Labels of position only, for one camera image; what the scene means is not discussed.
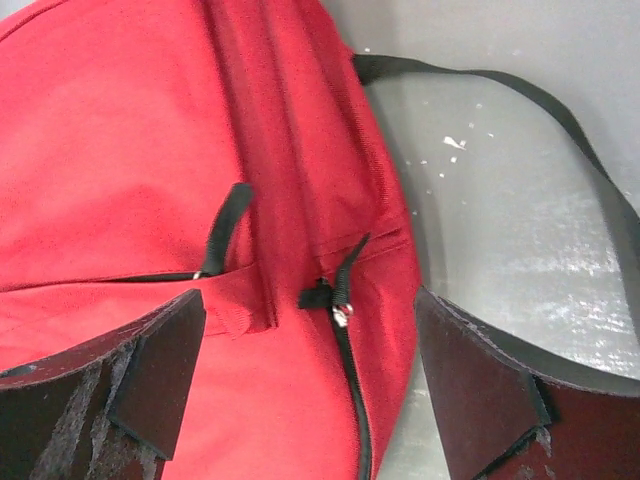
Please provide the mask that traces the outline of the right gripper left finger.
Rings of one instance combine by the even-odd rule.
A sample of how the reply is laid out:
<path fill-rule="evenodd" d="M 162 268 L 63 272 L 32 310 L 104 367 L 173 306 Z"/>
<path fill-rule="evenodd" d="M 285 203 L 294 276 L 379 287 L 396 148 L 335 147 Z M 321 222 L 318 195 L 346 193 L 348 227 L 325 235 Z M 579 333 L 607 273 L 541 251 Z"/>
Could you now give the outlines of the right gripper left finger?
<path fill-rule="evenodd" d="M 4 479 L 159 479 L 204 334 L 200 291 L 1 374 Z"/>

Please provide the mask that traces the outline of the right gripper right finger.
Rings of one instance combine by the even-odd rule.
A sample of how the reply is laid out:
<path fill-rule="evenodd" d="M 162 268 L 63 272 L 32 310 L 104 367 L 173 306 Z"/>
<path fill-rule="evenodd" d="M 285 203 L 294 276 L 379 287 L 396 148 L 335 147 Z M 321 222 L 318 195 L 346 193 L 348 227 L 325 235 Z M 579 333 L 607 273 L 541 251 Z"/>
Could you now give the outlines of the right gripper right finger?
<path fill-rule="evenodd" d="M 638 478 L 638 380 L 544 350 L 426 288 L 415 315 L 451 478 Z"/>

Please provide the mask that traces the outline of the red student backpack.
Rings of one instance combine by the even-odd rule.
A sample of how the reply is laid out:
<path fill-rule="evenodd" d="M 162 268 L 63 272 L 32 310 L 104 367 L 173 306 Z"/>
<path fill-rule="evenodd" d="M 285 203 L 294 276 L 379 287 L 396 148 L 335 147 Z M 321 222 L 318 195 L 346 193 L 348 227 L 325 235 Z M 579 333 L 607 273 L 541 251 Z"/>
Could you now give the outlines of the red student backpack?
<path fill-rule="evenodd" d="M 37 1 L 1 23 L 1 374 L 200 291 L 159 479 L 372 479 L 415 356 L 400 181 L 316 1 Z"/>

